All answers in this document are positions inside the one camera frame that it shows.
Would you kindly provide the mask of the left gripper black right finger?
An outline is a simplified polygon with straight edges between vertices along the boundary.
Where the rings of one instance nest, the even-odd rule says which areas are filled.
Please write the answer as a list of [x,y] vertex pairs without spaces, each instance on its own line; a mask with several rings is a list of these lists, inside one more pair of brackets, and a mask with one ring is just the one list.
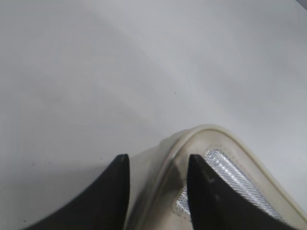
[[198,154],[189,157],[188,204],[195,230],[290,230],[232,189]]

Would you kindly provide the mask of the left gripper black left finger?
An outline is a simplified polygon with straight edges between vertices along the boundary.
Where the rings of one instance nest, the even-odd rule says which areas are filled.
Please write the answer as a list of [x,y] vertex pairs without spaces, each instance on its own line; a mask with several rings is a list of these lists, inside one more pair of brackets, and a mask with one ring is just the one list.
[[29,229],[122,230],[129,198],[130,160],[121,154],[76,198]]

